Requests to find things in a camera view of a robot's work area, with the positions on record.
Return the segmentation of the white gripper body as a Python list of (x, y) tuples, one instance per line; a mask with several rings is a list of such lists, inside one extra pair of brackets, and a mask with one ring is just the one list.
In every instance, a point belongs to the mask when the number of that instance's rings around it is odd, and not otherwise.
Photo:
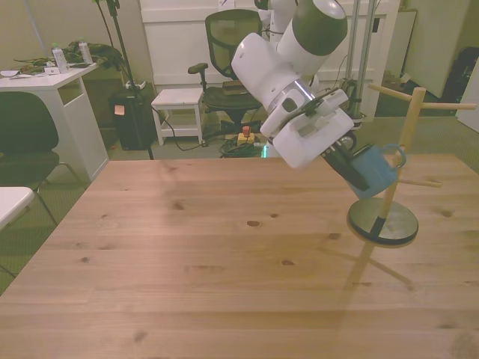
[(326, 116), (302, 114), (290, 120), (273, 138), (272, 144), (290, 167), (303, 168), (353, 125), (353, 120), (340, 108)]

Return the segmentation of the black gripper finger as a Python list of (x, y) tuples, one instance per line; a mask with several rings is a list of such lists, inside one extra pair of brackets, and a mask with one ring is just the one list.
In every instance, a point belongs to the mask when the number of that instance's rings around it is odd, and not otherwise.
[(367, 180), (353, 167), (353, 155), (342, 143), (334, 143), (323, 152), (323, 158), (349, 184), (361, 191), (370, 188)]
[(338, 152), (344, 158), (352, 158), (356, 144), (355, 135), (344, 135), (338, 140)]

